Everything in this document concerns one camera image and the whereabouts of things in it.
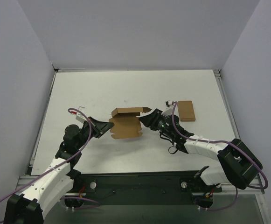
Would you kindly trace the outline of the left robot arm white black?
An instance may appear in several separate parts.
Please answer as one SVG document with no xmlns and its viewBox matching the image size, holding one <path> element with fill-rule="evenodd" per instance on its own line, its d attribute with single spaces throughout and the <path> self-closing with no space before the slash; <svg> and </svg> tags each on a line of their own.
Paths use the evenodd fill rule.
<svg viewBox="0 0 271 224">
<path fill-rule="evenodd" d="M 91 138 L 100 138 L 114 123 L 86 119 L 82 127 L 69 125 L 65 128 L 63 141 L 50 163 L 40 176 L 20 195 L 12 194 L 7 201 L 5 224 L 42 224 L 45 217 L 68 192 L 76 192 L 82 186 L 74 169 L 81 157 L 82 149 Z"/>
</svg>

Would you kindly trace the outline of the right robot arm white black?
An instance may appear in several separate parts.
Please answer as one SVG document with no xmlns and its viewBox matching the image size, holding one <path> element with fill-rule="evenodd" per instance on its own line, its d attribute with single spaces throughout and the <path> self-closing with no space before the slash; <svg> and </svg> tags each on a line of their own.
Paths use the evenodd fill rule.
<svg viewBox="0 0 271 224">
<path fill-rule="evenodd" d="M 219 162 L 218 167 L 207 165 L 200 170 L 198 178 L 207 186 L 231 183 L 238 189 L 246 189 L 263 169 L 256 156 L 240 139 L 228 143 L 208 140 L 186 131 L 180 126 L 177 115 L 164 115 L 159 109 L 139 120 L 150 130 L 158 131 L 176 150 Z"/>
</svg>

